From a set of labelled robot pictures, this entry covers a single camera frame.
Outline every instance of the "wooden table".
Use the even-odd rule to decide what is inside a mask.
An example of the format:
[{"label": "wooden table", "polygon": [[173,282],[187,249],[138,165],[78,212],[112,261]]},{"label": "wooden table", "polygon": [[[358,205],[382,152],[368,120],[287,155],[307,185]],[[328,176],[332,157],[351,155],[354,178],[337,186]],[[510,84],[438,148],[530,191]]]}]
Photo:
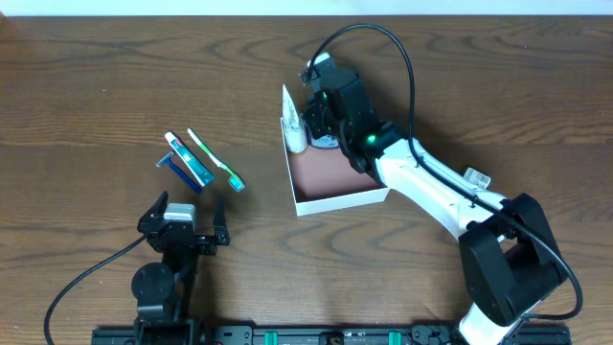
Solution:
[{"label": "wooden table", "polygon": [[[8,18],[0,28],[0,343],[40,344],[45,311],[84,269],[138,238],[164,190],[199,231],[227,200],[232,245],[202,260],[193,311],[259,325],[459,320],[470,305],[455,240],[413,202],[296,218],[280,136],[281,88],[343,25],[373,21],[415,68],[417,136],[451,168],[536,197],[585,296],[576,343],[613,342],[613,19],[600,17]],[[407,73],[381,34],[329,51],[358,69],[382,116],[406,125]],[[224,172],[200,198],[154,164],[164,133],[195,128]],[[136,316],[141,244],[59,303],[57,344]],[[538,311],[574,303],[569,284]]]}]

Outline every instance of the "black mount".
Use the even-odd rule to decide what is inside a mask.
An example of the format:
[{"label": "black mount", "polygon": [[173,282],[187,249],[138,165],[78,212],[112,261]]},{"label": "black mount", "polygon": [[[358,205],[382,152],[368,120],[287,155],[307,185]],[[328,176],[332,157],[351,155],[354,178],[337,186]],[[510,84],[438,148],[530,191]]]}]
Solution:
[{"label": "black mount", "polygon": [[[190,345],[176,334],[169,341],[168,330],[158,329],[167,341],[145,344]],[[244,325],[219,326],[210,329],[213,344],[222,345],[466,345],[453,325],[441,323],[418,324],[393,328],[272,328]],[[92,345],[141,345],[136,342],[132,330],[95,330]],[[572,345],[566,327],[522,327],[516,333],[503,339],[500,345]]]},{"label": "black mount", "polygon": [[[502,213],[529,225],[560,255],[545,213],[531,196],[504,202]],[[509,326],[568,278],[554,257],[496,216],[472,222],[460,236],[460,255],[470,298],[498,326]],[[497,238],[517,244],[503,252]]]}]

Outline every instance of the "green toothbrush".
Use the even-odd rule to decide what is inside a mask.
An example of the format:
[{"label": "green toothbrush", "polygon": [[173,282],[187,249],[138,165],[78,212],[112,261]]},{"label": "green toothbrush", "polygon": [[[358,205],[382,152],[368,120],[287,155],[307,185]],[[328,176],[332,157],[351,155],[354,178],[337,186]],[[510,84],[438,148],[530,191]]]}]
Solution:
[{"label": "green toothbrush", "polygon": [[240,179],[240,177],[238,176],[238,174],[236,172],[233,172],[232,169],[230,169],[230,167],[228,167],[227,165],[225,165],[222,161],[219,160],[219,158],[217,158],[209,148],[207,148],[206,145],[204,145],[204,143],[202,142],[202,140],[200,140],[200,138],[198,137],[198,135],[193,131],[193,129],[188,128],[188,134],[190,134],[190,136],[192,137],[192,140],[197,143],[200,148],[205,151],[209,157],[211,158],[211,160],[213,161],[213,163],[215,163],[215,165],[217,165],[218,168],[222,168],[223,170],[225,170],[226,172],[228,172],[230,174],[230,178],[228,178],[228,183],[230,183],[230,186],[232,186],[232,188],[236,191],[236,192],[240,192],[245,188],[245,184],[244,182],[242,182],[242,180]]}]

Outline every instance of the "green clip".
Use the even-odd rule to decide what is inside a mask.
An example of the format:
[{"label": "green clip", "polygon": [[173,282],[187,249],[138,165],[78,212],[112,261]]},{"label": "green clip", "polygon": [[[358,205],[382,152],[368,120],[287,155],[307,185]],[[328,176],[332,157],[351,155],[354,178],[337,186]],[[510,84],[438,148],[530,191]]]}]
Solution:
[{"label": "green clip", "polygon": [[390,332],[390,345],[402,345],[402,333]]},{"label": "green clip", "polygon": [[277,345],[277,333],[266,332],[264,334],[264,345]]}]

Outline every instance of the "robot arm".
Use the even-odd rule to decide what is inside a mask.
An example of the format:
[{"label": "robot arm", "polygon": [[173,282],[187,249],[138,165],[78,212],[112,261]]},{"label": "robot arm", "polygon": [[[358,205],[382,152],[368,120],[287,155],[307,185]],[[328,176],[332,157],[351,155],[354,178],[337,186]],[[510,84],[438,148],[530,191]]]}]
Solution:
[{"label": "robot arm", "polygon": [[[335,136],[355,170],[415,201],[459,242],[466,289],[474,301],[458,326],[467,343],[498,344],[567,279],[551,252],[492,213],[530,226],[559,256],[536,200],[528,195],[509,200],[469,183],[417,139],[379,121],[357,72],[337,69],[327,54],[301,78],[313,90],[303,113],[313,138]],[[475,205],[475,198],[490,205],[490,211]],[[517,245],[503,252],[499,241],[504,238],[517,238]]]},{"label": "robot arm", "polygon": [[[489,204],[496,205],[498,209],[502,208],[501,201],[506,199],[504,196],[469,183],[426,152],[417,139],[413,140],[418,154],[440,175]],[[406,139],[399,139],[385,149],[375,163],[381,183],[415,201],[456,240],[466,231],[470,222],[481,222],[492,216],[490,212],[475,207],[470,200],[443,185],[420,166],[411,154]]]}]

